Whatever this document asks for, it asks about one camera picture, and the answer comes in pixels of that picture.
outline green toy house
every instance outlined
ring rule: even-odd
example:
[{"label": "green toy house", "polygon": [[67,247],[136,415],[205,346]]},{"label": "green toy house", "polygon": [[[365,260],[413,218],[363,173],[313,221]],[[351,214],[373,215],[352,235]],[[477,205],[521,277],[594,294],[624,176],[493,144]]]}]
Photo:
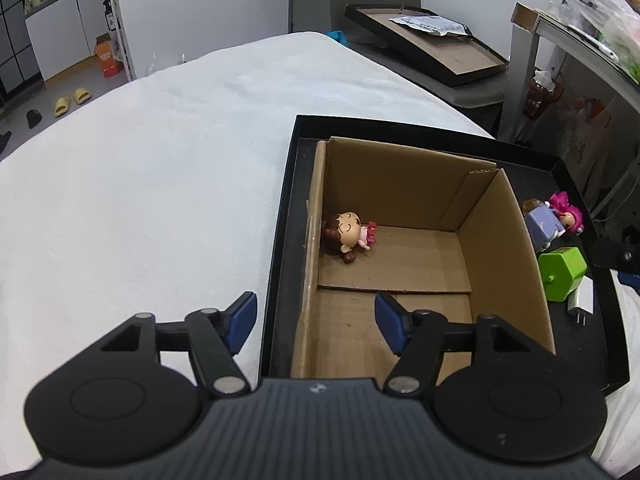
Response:
[{"label": "green toy house", "polygon": [[566,300],[587,272],[587,263],[577,247],[563,247],[540,254],[538,267],[547,301]]}]

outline doll face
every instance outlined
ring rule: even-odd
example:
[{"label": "doll face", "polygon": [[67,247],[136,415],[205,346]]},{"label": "doll face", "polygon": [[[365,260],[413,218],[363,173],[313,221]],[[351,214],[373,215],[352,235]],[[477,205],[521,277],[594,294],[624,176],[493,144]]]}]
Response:
[{"label": "doll face", "polygon": [[353,247],[360,238],[360,219],[353,212],[342,213],[338,216],[338,232],[340,242],[347,247]]},{"label": "doll face", "polygon": [[559,220],[565,229],[571,229],[575,225],[575,218],[571,213],[562,213]]}]

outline red basket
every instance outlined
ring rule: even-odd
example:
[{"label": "red basket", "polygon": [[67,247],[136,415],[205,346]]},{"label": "red basket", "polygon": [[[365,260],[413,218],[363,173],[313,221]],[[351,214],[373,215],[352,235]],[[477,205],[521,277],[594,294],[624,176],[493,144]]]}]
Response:
[{"label": "red basket", "polygon": [[557,102],[563,93],[564,87],[560,83],[556,83],[554,91],[550,92],[532,79],[529,83],[527,99],[524,102],[523,115],[535,121],[551,103]]}]

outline black cardboard tray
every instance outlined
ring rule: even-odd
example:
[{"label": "black cardboard tray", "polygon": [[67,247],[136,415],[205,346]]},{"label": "black cardboard tray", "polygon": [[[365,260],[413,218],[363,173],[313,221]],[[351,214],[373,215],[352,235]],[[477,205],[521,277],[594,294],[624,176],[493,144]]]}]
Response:
[{"label": "black cardboard tray", "polygon": [[[289,377],[305,269],[306,200],[316,142],[331,136],[377,140],[495,161],[504,168],[519,202],[547,198],[558,190],[586,211],[560,158],[497,140],[449,130],[364,119],[298,116],[284,173],[271,260],[261,355],[261,374]],[[579,237],[562,237],[551,249],[575,245],[585,249],[596,239],[591,218]],[[549,302],[556,353],[569,366],[591,378],[605,394],[629,380],[625,330],[609,269],[589,264],[596,295],[587,325],[566,313],[566,303]]]},{"label": "black cardboard tray", "polygon": [[[427,75],[437,79],[441,83],[449,87],[467,85],[469,83],[473,83],[475,81],[484,79],[491,75],[495,75],[500,72],[504,72],[507,67],[507,60],[504,59],[500,54],[498,54],[495,50],[484,44],[482,41],[478,40],[473,36],[469,36],[466,38],[468,42],[472,42],[475,44],[476,49],[484,50],[487,53],[492,54],[502,61],[501,64],[496,64],[495,66],[485,67],[478,70],[473,70],[465,73],[456,74],[451,70],[446,64],[435,59],[430,54],[427,54],[423,49],[421,49],[416,44],[412,43],[406,38],[403,38],[399,34],[396,34],[393,30],[385,25],[382,25],[380,22],[377,22],[368,14],[362,12],[366,9],[388,9],[398,14],[406,13],[412,15],[429,15],[436,16],[435,12],[432,12],[429,9],[421,9],[420,7],[411,7],[411,6],[400,6],[398,4],[361,4],[361,5],[347,5],[344,15],[346,18],[349,18],[352,22],[357,23],[361,27],[366,28],[369,32],[372,32],[377,37],[386,41],[389,46],[396,49],[398,52],[404,54],[409,60],[411,60],[415,65],[423,70]],[[465,25],[465,29],[471,34],[471,31]],[[420,37],[419,35],[423,34],[419,31],[410,30],[412,34]]]}]

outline gray floor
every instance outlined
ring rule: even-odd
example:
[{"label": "gray floor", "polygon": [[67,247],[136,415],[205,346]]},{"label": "gray floor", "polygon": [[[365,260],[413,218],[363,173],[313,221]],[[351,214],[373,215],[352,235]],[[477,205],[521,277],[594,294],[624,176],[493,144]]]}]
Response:
[{"label": "gray floor", "polygon": [[[92,94],[91,99],[95,99],[118,86],[124,85],[126,82],[127,77],[124,72],[105,78],[102,75],[100,66],[96,63],[86,70],[53,85],[49,89],[44,88],[44,85],[40,85],[39,88],[31,90],[31,93],[33,93],[32,96],[29,96],[23,104],[7,113],[7,115],[0,120],[0,135],[4,134],[7,130],[10,130],[12,133],[4,152],[0,153],[0,160],[9,156],[19,146],[31,139],[31,137],[36,136],[58,120],[53,116],[53,109],[59,97],[66,96],[71,98],[69,111],[62,116],[65,117],[79,108],[79,105],[73,101],[73,94],[77,88],[86,88]],[[30,130],[27,124],[26,113],[32,108],[35,108],[41,113],[42,120],[33,130]]]}]

